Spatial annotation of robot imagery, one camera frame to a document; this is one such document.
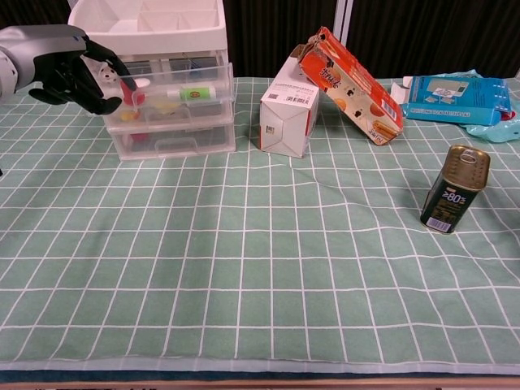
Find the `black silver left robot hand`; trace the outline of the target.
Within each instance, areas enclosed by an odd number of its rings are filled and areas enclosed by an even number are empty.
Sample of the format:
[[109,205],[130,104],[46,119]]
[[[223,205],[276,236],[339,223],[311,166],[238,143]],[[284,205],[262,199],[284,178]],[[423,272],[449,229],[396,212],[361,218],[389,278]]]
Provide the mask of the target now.
[[1,102],[40,82],[29,95],[50,105],[75,102],[95,115],[109,115],[122,103],[104,98],[83,58],[107,63],[134,92],[137,85],[118,56],[69,24],[10,26],[1,30]]

